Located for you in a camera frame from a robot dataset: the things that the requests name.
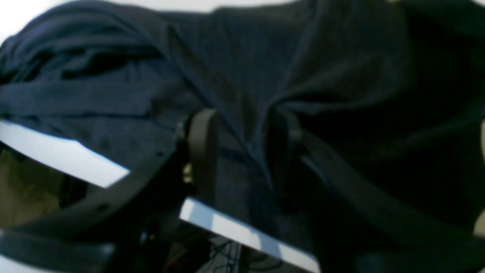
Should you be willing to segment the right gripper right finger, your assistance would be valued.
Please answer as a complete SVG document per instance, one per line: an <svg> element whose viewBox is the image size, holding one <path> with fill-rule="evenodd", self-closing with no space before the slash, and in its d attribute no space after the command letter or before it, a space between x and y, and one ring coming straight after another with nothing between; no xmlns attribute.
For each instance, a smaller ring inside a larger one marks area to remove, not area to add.
<svg viewBox="0 0 485 273"><path fill-rule="evenodd" d="M284 110L269 115L272 188L305 212L318 262L328 273L474 273L484 238L428 216L362 178Z"/></svg>

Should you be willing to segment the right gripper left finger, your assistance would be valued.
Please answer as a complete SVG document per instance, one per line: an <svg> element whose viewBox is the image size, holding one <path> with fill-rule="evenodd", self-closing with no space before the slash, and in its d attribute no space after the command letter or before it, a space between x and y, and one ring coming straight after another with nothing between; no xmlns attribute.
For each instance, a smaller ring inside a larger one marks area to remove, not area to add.
<svg viewBox="0 0 485 273"><path fill-rule="evenodd" d="M159 273L189 195L211 200L219 114L178 125L175 143L109 188L36 221L1 231L1 256L45 271Z"/></svg>

